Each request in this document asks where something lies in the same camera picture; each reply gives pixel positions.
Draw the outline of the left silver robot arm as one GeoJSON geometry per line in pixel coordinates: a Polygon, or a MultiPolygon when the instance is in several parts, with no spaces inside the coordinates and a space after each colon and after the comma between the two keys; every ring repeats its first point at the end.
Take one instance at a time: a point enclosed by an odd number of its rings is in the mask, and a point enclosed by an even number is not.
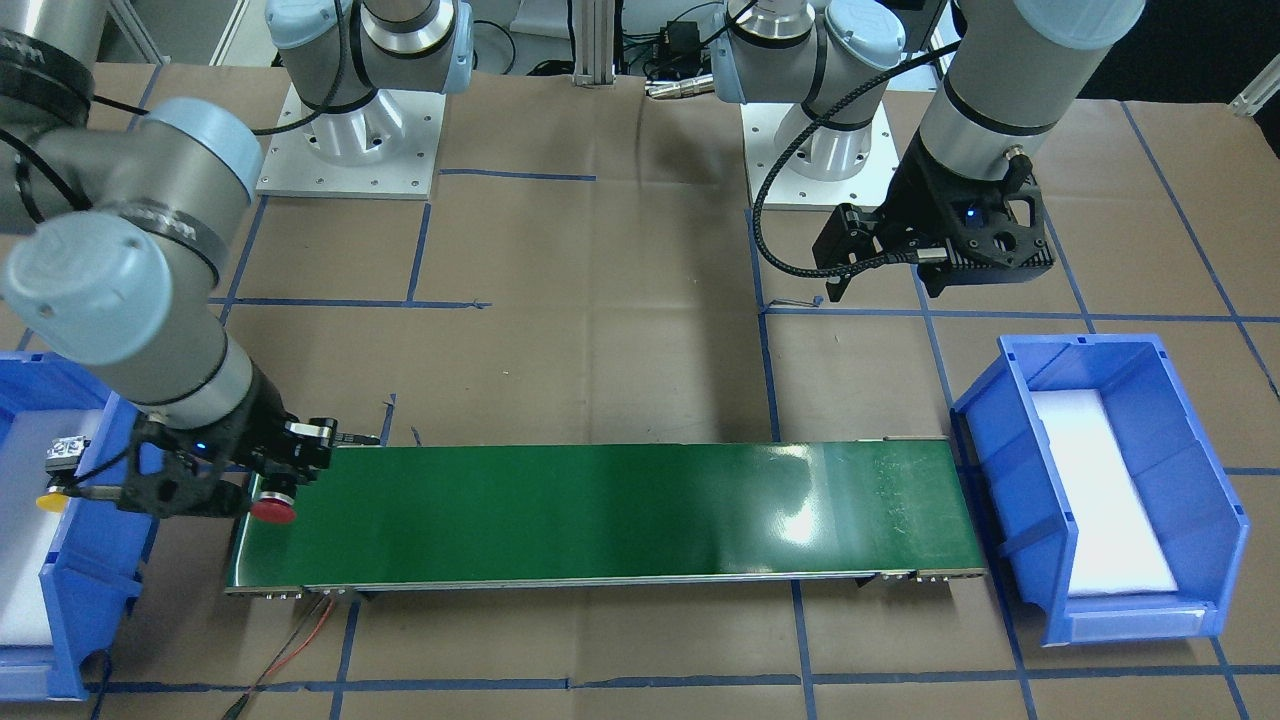
{"type": "MultiPolygon", "coordinates": [[[[814,264],[759,254],[790,275],[820,279],[840,301],[870,269],[914,264],[929,296],[950,286],[1011,284],[1053,264],[1032,158],[1110,49],[1138,22],[1142,1],[960,1],[948,69],[878,202],[841,202],[812,247],[814,264]]],[[[887,83],[931,61],[905,60],[906,31],[877,1],[727,1],[710,46],[716,95],[785,102],[751,213],[778,174],[819,181],[855,174],[887,83]]]]}

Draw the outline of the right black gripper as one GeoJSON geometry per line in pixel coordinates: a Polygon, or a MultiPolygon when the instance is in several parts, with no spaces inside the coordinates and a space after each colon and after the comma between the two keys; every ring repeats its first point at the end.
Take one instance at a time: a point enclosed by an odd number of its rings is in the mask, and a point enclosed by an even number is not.
{"type": "Polygon", "coordinates": [[[228,468],[311,483],[330,466],[338,420],[293,420],[275,386],[253,369],[247,396],[221,420],[177,429],[141,418],[131,428],[125,447],[76,477],[67,493],[159,519],[238,518],[250,510],[252,496],[225,479],[228,468]]]}

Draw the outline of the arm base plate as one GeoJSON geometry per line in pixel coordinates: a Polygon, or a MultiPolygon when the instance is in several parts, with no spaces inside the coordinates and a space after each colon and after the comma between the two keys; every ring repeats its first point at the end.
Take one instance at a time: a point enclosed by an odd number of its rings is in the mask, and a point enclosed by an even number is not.
{"type": "Polygon", "coordinates": [[[445,118],[442,94],[381,90],[271,138],[256,190],[298,199],[428,200],[445,118]]]}
{"type": "MultiPolygon", "coordinates": [[[[809,118],[797,104],[754,102],[741,113],[748,199],[754,200],[777,156],[809,118]]],[[[897,165],[888,118],[879,105],[870,124],[860,129],[818,128],[774,178],[764,208],[831,210],[851,202],[872,210],[884,201],[897,165]]]]}

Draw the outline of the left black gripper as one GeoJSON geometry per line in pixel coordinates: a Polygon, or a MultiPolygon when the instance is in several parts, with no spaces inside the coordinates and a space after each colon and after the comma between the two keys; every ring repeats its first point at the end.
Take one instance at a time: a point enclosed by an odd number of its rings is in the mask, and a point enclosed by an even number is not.
{"type": "Polygon", "coordinates": [[[1046,234],[1043,196],[1020,147],[995,179],[970,179],[933,159],[919,137],[908,145],[878,211],[840,204],[812,254],[819,269],[884,265],[876,246],[909,255],[929,299],[950,286],[1032,281],[1056,264],[1046,234]]]}

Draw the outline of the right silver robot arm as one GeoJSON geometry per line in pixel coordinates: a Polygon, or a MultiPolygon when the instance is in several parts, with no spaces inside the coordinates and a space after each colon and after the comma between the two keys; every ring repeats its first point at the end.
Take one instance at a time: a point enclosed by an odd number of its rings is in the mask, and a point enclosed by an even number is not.
{"type": "Polygon", "coordinates": [[[288,413],[207,306],[268,131],[196,97],[143,111],[132,132],[90,129],[106,15],[104,1],[3,4],[3,224],[24,234],[3,300],[140,414],[109,459],[52,454],[37,503],[293,521],[343,436],[288,413]]]}

